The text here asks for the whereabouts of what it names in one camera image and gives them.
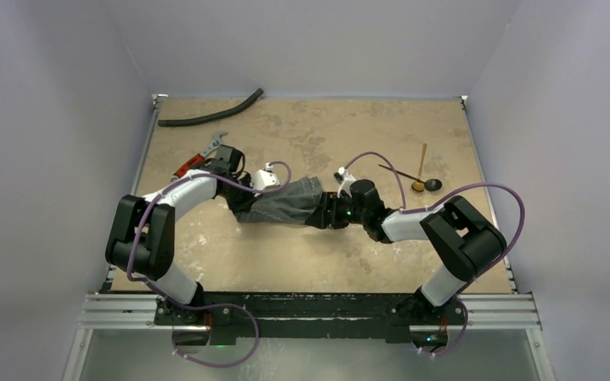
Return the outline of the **grey cloth napkin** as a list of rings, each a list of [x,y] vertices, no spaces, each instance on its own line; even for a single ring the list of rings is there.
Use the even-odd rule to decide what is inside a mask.
[[[239,223],[304,225],[319,207],[322,193],[318,177],[302,177],[278,192],[262,194],[234,216]]]

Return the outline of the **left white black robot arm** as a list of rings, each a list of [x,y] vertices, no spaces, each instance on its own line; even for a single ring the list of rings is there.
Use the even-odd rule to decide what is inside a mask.
[[[211,323],[202,285],[176,264],[176,223],[199,204],[218,196],[228,206],[247,206],[254,199],[252,178],[245,172],[245,154],[227,145],[167,186],[144,196],[122,197],[105,250],[106,261],[143,283],[161,298],[157,323]]]

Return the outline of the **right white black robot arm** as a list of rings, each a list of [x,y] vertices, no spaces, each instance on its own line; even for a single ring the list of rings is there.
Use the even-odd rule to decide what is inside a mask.
[[[394,318],[432,323],[508,247],[503,234],[467,199],[455,195],[432,210],[413,214],[388,208],[368,179],[353,181],[341,194],[325,192],[305,224],[316,229],[361,225],[383,244],[429,241],[441,260],[438,270],[411,296],[390,307]]]

